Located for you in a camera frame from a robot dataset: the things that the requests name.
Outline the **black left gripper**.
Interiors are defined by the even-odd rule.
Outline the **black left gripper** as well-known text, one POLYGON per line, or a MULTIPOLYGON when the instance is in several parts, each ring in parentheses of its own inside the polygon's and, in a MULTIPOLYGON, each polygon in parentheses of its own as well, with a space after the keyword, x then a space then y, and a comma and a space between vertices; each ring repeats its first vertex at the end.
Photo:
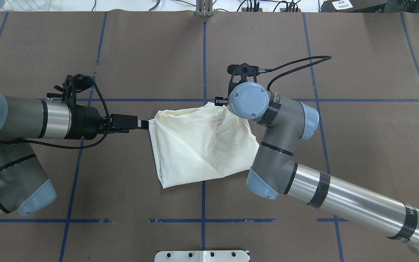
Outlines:
POLYGON ((90 106, 76 105, 71 109, 71 125, 64 139, 93 140, 98 134, 129 133, 129 130, 148 130, 148 120, 138 120, 134 115, 111 114, 100 116, 90 106))

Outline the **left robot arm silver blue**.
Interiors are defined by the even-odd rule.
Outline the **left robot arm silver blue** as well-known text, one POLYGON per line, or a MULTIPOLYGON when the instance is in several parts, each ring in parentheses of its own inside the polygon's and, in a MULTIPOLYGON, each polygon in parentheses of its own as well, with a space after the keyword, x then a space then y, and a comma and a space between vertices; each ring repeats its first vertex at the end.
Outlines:
POLYGON ((102 117, 98 109, 78 105, 75 96, 52 102, 0 94, 0 218, 12 212, 31 215, 57 197, 31 144, 148 128, 148 121, 133 115, 102 117))

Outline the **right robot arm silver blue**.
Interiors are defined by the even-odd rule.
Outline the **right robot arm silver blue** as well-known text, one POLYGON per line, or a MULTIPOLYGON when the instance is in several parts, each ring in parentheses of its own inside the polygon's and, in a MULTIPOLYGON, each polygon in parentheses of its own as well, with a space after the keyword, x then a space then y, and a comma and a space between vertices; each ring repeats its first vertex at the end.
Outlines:
POLYGON ((255 82, 235 84, 216 106, 266 128, 249 169, 246 186, 266 199, 284 194, 371 228, 419 255, 419 209, 293 160, 298 141, 319 126, 319 113, 255 82))

